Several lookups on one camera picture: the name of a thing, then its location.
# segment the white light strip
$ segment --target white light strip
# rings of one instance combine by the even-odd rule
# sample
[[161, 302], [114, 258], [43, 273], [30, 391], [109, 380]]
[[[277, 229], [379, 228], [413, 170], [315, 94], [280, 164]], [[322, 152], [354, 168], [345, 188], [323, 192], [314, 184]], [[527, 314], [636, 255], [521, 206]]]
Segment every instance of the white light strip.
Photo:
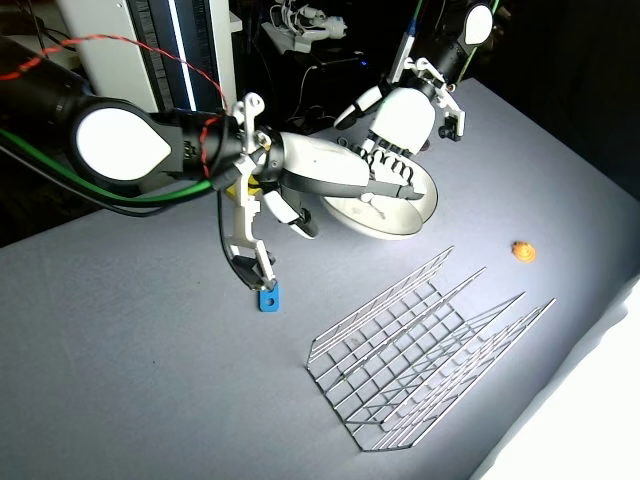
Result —
[[[169, 11], [171, 12], [171, 23], [173, 24], [173, 33], [176, 37], [176, 43], [178, 44], [178, 56], [183, 62], [187, 61], [187, 56], [184, 53], [184, 45], [182, 44], [182, 32], [180, 31], [180, 22], [178, 21], [178, 10], [176, 10], [175, 0], [169, 0]], [[189, 68], [182, 64], [182, 76], [184, 77], [184, 84], [187, 87], [187, 97], [189, 98], [189, 107], [191, 110], [196, 110], [196, 99], [193, 96], [193, 87], [191, 86], [191, 78], [189, 78]]]

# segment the gray table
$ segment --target gray table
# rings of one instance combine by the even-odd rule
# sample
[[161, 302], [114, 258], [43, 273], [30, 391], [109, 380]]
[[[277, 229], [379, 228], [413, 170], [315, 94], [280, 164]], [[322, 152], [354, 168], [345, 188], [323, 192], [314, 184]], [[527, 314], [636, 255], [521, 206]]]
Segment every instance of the gray table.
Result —
[[[317, 203], [313, 242], [262, 216], [278, 314], [227, 270], [213, 199], [0, 250], [0, 478], [467, 478], [638, 272], [640, 205], [478, 83], [457, 98], [464, 140], [419, 160], [440, 202], [418, 236], [366, 238]], [[360, 453], [303, 368], [310, 342], [449, 245], [441, 284], [488, 267], [467, 308], [558, 302], [420, 445]]]

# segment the wire dish rack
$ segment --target wire dish rack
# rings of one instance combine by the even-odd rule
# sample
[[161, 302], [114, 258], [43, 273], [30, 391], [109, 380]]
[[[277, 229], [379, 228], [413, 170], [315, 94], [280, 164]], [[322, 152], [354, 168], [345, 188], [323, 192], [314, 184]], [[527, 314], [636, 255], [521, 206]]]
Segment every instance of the wire dish rack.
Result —
[[431, 282], [453, 247], [311, 344], [307, 370], [363, 451], [416, 445], [555, 302], [499, 328], [524, 293], [464, 319]]

